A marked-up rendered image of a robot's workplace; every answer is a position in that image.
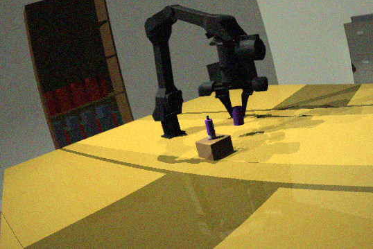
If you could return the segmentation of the brown block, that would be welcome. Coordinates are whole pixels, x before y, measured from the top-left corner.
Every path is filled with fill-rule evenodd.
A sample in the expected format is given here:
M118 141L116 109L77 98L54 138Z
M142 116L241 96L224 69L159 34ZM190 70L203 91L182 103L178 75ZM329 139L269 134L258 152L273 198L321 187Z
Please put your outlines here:
M215 139L209 139L205 137L199 141L196 141L196 148L198 156L208 160L215 161L222 156L234 151L232 146L231 135L216 134Z

